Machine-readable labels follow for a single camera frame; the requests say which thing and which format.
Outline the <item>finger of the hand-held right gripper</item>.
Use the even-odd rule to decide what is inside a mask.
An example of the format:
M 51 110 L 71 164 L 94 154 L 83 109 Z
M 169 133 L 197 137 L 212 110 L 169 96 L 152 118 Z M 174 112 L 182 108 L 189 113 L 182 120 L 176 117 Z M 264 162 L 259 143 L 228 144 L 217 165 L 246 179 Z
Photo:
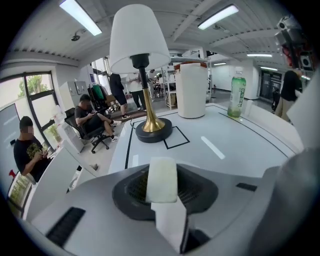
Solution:
M 287 112 L 305 148 L 320 146 L 320 80 L 312 79 Z

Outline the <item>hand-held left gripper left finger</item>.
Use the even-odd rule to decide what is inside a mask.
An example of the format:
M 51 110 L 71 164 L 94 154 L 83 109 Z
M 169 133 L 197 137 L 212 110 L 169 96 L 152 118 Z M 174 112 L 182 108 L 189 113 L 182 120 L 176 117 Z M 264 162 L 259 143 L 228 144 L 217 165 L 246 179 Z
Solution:
M 153 222 L 130 219 L 114 204 L 115 184 L 142 168 L 136 166 L 91 179 L 56 199 L 31 221 L 32 240 L 50 256 L 177 255 Z M 46 235 L 71 207 L 85 213 L 64 247 L 60 247 Z

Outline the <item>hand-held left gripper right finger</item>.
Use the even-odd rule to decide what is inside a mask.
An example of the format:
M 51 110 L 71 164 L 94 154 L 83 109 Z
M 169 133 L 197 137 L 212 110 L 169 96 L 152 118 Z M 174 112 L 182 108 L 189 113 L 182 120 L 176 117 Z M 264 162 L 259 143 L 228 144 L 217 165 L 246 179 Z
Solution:
M 192 242 L 187 255 L 248 255 L 251 240 L 270 202 L 279 167 L 247 177 L 178 165 L 178 182 L 192 191 L 188 215 Z

